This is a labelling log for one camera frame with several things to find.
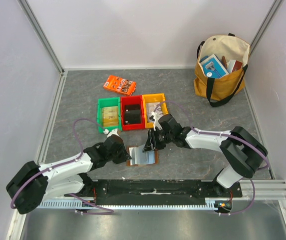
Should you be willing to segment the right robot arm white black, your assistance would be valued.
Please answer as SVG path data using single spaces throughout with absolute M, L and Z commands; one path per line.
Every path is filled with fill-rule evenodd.
M 242 178 L 252 178 L 262 162 L 269 167 L 266 148 L 240 126 L 230 131 L 204 131 L 182 127 L 171 114 L 153 113 L 151 118 L 153 128 L 148 131 L 143 152 L 162 150 L 172 143 L 179 148 L 212 150 L 225 156 L 229 166 L 218 173 L 212 184 L 212 191 L 218 197 L 225 196 Z

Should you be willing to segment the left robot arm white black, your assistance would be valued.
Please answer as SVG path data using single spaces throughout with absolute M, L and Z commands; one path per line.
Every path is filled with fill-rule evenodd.
M 63 195 L 88 196 L 93 190 L 87 173 L 108 162 L 121 164 L 131 159 L 123 140 L 116 134 L 88 147 L 78 155 L 55 163 L 25 163 L 6 186 L 10 207 L 22 215 L 30 213 L 42 202 Z

